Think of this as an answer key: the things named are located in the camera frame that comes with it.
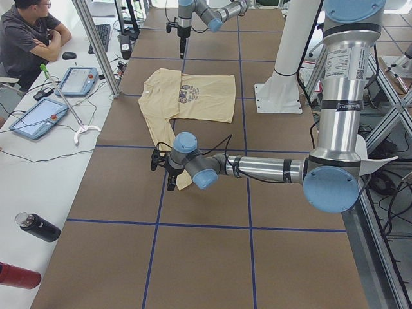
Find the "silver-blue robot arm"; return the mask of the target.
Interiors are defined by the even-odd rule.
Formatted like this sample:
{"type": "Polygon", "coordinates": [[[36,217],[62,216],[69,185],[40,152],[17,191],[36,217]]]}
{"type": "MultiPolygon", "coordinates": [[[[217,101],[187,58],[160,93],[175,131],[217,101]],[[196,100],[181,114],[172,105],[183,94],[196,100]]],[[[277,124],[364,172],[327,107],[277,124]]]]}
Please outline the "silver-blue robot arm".
{"type": "Polygon", "coordinates": [[[181,181],[205,189],[224,174],[267,183],[300,183],[308,202],[331,213],[350,209],[360,196],[358,179],[382,166],[370,160],[358,134],[370,49],[381,34],[384,1],[293,1],[286,18],[273,73],[256,84],[260,113],[295,113],[302,88],[299,70],[317,18],[325,14],[321,64],[323,99],[314,149],[304,160],[208,156],[196,137],[178,134],[165,161],[167,189],[181,181]]]}
{"type": "Polygon", "coordinates": [[[231,1],[221,8],[211,8],[206,1],[180,0],[178,2],[177,34],[180,38],[180,58],[184,58],[186,41],[191,34],[192,15],[195,13],[212,32],[217,32],[230,18],[244,14],[248,1],[231,1]]]}

